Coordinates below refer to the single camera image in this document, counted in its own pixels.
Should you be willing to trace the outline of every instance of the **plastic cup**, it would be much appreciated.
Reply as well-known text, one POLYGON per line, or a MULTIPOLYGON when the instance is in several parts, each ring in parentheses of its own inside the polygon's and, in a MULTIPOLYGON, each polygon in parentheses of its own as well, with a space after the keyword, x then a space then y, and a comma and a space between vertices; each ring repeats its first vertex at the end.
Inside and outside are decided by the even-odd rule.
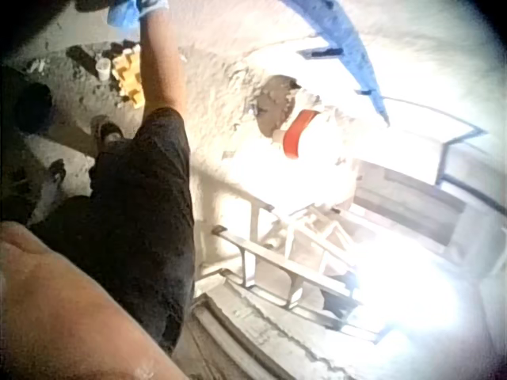
POLYGON ((95 69, 97 70, 99 81, 108 81, 111 76, 111 59, 100 58, 95 65, 95 69))

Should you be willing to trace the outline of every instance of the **skin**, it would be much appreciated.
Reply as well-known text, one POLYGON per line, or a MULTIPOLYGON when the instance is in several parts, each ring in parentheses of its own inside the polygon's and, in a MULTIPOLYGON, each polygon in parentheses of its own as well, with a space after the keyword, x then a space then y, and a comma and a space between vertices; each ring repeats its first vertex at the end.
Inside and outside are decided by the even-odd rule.
MULTIPOLYGON (((185 79, 167 9, 141 19, 145 116, 185 117, 185 79)), ((96 283, 23 226, 0 227, 2 367, 17 378, 185 376, 96 283)))
POLYGON ((141 80, 145 116, 157 108, 171 107, 185 118, 185 76, 166 9, 141 18, 141 80))

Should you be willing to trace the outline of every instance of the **blue tarp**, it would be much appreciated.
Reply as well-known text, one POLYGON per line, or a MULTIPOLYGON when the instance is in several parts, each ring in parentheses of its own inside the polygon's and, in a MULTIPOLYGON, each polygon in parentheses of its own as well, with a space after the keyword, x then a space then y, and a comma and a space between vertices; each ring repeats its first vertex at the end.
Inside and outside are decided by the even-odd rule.
POLYGON ((375 110, 389 124, 386 107, 375 77, 373 65, 347 13, 336 0, 281 0, 301 15, 330 48, 339 49, 337 57, 357 80, 360 94, 369 96, 375 110))

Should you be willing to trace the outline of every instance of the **foot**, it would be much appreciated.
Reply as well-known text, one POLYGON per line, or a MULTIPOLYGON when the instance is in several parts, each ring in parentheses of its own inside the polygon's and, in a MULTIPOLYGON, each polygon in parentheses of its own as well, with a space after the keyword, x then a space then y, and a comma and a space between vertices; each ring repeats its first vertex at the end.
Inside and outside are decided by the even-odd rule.
POLYGON ((99 152, 102 152, 108 144, 124 138, 120 127, 114 124, 107 116, 96 116, 93 118, 92 130, 99 152))
POLYGON ((40 197, 35 209, 27 222, 27 226, 42 222, 53 210, 55 210, 63 198, 61 184, 65 179, 67 171, 62 159, 51 163, 44 181, 40 186, 40 197))

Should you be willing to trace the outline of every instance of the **yellow sponge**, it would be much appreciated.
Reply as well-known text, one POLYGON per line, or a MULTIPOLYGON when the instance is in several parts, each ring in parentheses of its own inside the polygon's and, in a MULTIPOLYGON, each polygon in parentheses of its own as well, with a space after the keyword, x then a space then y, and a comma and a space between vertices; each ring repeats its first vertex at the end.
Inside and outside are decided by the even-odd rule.
POLYGON ((134 108, 143 107, 145 103, 140 58, 141 47, 135 45, 133 49, 124 49, 122 55, 112 61, 112 75, 120 83, 120 95, 129 97, 134 108))

